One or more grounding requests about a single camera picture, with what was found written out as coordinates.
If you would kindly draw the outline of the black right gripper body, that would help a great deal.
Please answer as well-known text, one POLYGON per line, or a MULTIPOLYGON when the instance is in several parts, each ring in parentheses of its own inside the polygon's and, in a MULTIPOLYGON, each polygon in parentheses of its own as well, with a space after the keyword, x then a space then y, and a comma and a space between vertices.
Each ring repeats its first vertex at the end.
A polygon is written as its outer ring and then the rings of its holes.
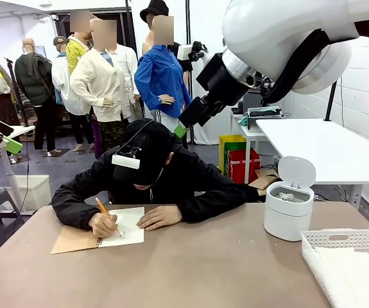
POLYGON ((208 81, 208 102, 220 102, 225 106, 235 105, 251 86, 235 79, 226 68, 219 68, 208 81))

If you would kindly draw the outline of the person's left hand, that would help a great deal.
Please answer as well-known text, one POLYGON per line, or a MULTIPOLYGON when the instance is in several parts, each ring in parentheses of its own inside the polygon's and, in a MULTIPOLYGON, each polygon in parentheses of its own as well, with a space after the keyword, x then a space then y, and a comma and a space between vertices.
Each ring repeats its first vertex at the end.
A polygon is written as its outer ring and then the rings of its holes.
POLYGON ((182 214, 176 205, 161 205, 147 211, 137 222, 145 231, 175 225, 182 220, 182 214))

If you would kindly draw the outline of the person's right hand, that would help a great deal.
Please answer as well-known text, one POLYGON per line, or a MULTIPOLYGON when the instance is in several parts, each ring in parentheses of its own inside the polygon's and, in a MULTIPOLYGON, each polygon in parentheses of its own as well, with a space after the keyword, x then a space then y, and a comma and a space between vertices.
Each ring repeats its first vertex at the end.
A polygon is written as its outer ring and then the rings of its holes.
POLYGON ((91 217, 89 226, 96 237, 108 238, 118 232, 117 216, 96 213, 91 217))

